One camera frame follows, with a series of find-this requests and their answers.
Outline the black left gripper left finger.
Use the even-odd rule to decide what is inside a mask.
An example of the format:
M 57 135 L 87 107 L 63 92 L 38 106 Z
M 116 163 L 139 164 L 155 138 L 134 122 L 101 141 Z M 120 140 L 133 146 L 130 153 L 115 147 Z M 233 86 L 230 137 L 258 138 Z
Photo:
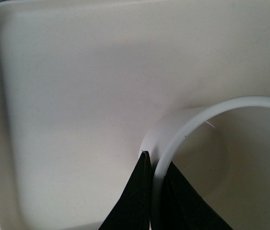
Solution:
M 135 168 L 113 209 L 99 229 L 148 230 L 152 192 L 152 165 L 148 151 L 142 151 Z

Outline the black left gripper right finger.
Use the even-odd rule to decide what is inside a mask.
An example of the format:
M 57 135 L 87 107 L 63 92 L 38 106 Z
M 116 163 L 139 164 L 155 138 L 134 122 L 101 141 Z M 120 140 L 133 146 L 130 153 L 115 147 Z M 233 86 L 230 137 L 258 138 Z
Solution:
M 163 183 L 164 230 L 230 230 L 181 171 L 170 163 Z

